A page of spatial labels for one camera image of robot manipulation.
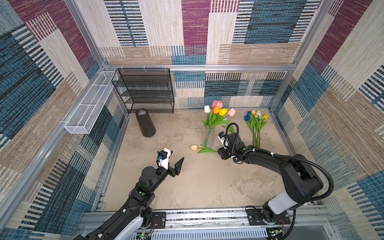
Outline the pink tulip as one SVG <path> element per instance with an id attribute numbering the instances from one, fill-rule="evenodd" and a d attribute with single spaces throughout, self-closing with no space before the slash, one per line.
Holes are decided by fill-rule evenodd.
<path id="1" fill-rule="evenodd" d="M 223 108 L 223 103 L 222 103 L 222 101 L 216 101 L 216 100 L 214 100 L 213 101 L 213 104 L 212 104 L 212 108 L 214 109 L 214 108 L 216 108 L 216 107 L 219 107 L 219 108 Z"/>

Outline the clear glass vase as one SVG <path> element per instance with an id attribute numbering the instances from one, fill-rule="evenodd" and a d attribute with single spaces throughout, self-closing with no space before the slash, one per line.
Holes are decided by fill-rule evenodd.
<path id="1" fill-rule="evenodd" d="M 203 127 L 203 131 L 202 131 L 202 137 L 203 137 L 202 145 L 204 145 L 204 146 L 206 146 L 208 148 L 211 148 L 214 145 L 214 140 L 215 140 L 214 133 L 215 133 L 215 129 L 209 129 L 207 127 Z"/>

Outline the tulip bunch yellow orange pink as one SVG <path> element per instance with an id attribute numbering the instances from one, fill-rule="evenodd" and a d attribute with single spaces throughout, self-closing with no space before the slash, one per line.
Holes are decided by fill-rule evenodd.
<path id="1" fill-rule="evenodd" d="M 211 110 L 211 116 L 210 116 L 209 129 L 214 129 L 217 125 L 231 123 L 231 121 L 227 120 L 227 118 L 233 117 L 235 114 L 236 114 L 235 109 L 228 110 L 228 109 L 221 109 L 219 107 L 212 109 Z"/>

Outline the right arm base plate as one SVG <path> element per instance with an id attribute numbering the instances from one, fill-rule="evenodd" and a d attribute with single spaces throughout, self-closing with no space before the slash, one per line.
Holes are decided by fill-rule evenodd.
<path id="1" fill-rule="evenodd" d="M 254 206 L 247 206 L 245 208 L 247 219 L 250 226 L 267 226 L 267 225 L 290 225 L 291 220 L 286 211 L 279 215 L 265 213 L 262 208 L 256 208 Z"/>

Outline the aluminium frame crossbar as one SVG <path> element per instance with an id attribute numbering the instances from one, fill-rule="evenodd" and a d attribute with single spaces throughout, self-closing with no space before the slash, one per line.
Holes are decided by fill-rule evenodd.
<path id="1" fill-rule="evenodd" d="M 169 69 L 173 72 L 194 72 L 194 71 L 228 71 L 228 72 L 256 72 L 256 71 L 270 71 L 270 72 L 284 72 L 294 71 L 296 65 L 118 65 L 106 66 L 105 71 L 115 71 L 116 69 Z"/>

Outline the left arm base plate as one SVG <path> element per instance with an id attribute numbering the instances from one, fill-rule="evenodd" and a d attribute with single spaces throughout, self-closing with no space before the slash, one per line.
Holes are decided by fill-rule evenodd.
<path id="1" fill-rule="evenodd" d="M 166 227 L 166 212 L 151 212 L 144 216 L 141 229 L 164 229 Z"/>

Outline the tulip bunch blue yellow white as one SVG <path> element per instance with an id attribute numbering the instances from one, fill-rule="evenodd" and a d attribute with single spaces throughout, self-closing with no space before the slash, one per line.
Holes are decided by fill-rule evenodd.
<path id="1" fill-rule="evenodd" d="M 253 135 L 253 146 L 261 147 L 261 130 L 268 122 L 269 115 L 262 115 L 260 110 L 248 111 L 244 119 Z"/>

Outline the dark cylindrical vase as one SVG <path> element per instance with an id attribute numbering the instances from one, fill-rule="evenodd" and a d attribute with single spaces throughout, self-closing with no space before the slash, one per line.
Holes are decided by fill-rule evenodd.
<path id="1" fill-rule="evenodd" d="M 144 137 L 150 138 L 156 134 L 156 128 L 153 121 L 146 109 L 139 109 L 136 111 L 136 117 L 139 127 Z"/>

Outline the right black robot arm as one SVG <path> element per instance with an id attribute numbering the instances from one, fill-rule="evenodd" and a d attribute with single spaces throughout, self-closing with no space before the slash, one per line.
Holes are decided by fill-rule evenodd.
<path id="1" fill-rule="evenodd" d="M 218 139 L 223 145 L 218 149 L 223 160 L 232 158 L 235 163 L 257 165 L 282 177 L 284 190 L 268 200 L 261 210 L 266 224 L 274 224 L 287 210 L 309 202 L 324 187 L 313 165 L 304 156 L 278 156 L 254 146 L 245 146 L 236 133 L 227 135 L 221 132 Z"/>

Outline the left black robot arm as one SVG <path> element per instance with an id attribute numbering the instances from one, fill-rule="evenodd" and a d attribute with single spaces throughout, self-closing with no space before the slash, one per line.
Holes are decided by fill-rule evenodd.
<path id="1" fill-rule="evenodd" d="M 100 227 L 85 237 L 77 235 L 76 240 L 125 240 L 142 226 L 151 222 L 155 190 L 167 176 L 175 177 L 181 172 L 185 158 L 182 157 L 174 167 L 154 168 L 148 166 L 142 170 L 139 181 L 131 190 L 127 201 Z"/>

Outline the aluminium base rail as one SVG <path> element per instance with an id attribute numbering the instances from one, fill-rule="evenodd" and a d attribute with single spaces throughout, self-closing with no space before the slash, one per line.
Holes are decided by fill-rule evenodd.
<path id="1" fill-rule="evenodd" d="M 210 239 L 264 239 L 272 229 L 290 225 L 250 226 L 245 212 L 246 207 L 159 210 L 166 212 L 164 229 L 157 229 L 152 234 L 153 240 L 210 240 Z M 290 220 L 293 213 L 287 211 Z M 332 218 L 323 205 L 308 205 L 296 210 L 295 226 L 303 231 L 313 232 L 321 239 L 331 239 L 328 232 Z"/>

